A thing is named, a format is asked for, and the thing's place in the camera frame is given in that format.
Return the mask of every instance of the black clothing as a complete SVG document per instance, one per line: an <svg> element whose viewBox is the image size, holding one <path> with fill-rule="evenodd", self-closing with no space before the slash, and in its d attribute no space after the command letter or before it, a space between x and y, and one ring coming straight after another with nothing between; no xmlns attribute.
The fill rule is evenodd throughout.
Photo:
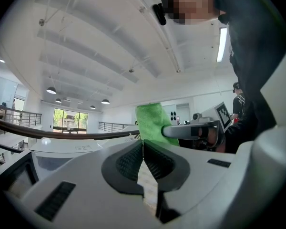
<svg viewBox="0 0 286 229"><path fill-rule="evenodd" d="M286 53L286 25L270 0L214 0L226 12L219 20L229 24L233 48L231 61L245 96L242 120L225 133L226 152L253 140L275 126L272 112L260 89Z"/></svg>
<svg viewBox="0 0 286 229"><path fill-rule="evenodd" d="M233 100L233 113L238 115L238 119L243 116L245 99L244 95L237 95Z"/></svg>

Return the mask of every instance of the green cloth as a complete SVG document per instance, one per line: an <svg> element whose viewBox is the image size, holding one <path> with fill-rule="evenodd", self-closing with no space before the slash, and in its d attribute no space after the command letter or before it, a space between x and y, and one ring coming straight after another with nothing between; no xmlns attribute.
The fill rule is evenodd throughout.
<svg viewBox="0 0 286 229"><path fill-rule="evenodd" d="M155 140L179 146L178 139L165 137L161 133L162 126L172 124L160 103L137 106L136 115L142 140Z"/></svg>

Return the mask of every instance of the fluorescent light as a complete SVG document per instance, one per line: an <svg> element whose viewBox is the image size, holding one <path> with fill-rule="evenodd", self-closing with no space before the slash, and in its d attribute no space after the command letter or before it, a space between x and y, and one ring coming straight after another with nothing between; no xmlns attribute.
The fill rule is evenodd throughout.
<svg viewBox="0 0 286 229"><path fill-rule="evenodd" d="M227 40L227 32L228 32L227 28L220 28L220 41L219 41L217 62L221 62L223 60L225 52L225 41Z"/></svg>
<svg viewBox="0 0 286 229"><path fill-rule="evenodd" d="M50 94L56 94L56 89L52 86L50 86L48 89L47 89L47 92L50 93Z"/></svg>
<svg viewBox="0 0 286 229"><path fill-rule="evenodd" d="M104 99L104 100L102 101L102 104L110 104L110 102L109 102L108 99Z"/></svg>

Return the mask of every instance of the white ceiling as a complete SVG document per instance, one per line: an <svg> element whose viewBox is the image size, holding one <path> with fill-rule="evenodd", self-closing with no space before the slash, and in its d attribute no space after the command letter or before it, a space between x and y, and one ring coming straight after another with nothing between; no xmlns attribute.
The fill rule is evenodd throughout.
<svg viewBox="0 0 286 229"><path fill-rule="evenodd" d="M46 102L68 97L84 101L80 108L101 108L102 99L114 99L124 89L228 65L229 45L223 62L216 63L218 20L186 26L168 21L162 27L150 9L159 2L30 0L24 5L26 19L18 23L32 29L27 33L37 56L26 65L11 59L10 68ZM43 27L40 19L46 20ZM16 43L10 48L26 53ZM50 86L56 96L46 92Z"/></svg>

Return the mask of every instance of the metal railing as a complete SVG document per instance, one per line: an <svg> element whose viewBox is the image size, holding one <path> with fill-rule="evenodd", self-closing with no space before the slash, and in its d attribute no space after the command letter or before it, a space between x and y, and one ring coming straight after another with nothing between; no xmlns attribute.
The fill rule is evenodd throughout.
<svg viewBox="0 0 286 229"><path fill-rule="evenodd" d="M99 130L105 132L120 132L124 130L126 127L130 126L129 124L117 124L117 123L108 123L108 122L100 122L99 121Z"/></svg>
<svg viewBox="0 0 286 229"><path fill-rule="evenodd" d="M10 132L13 134L32 137L41 139L43 137L47 138L56 138L56 139L72 139L72 140L84 140L84 139L94 139L94 140L104 140L104 139L111 139L111 138L119 138L129 135L137 135L140 132L137 131L127 131L127 132L116 132L116 133L103 133L103 134L65 134L65 133L58 133L58 132L48 132L37 130L33 128L24 127L21 125L15 125L3 120L0 120L0 130Z"/></svg>
<svg viewBox="0 0 286 229"><path fill-rule="evenodd" d="M30 127L41 124L41 114L0 106L0 120L14 125Z"/></svg>

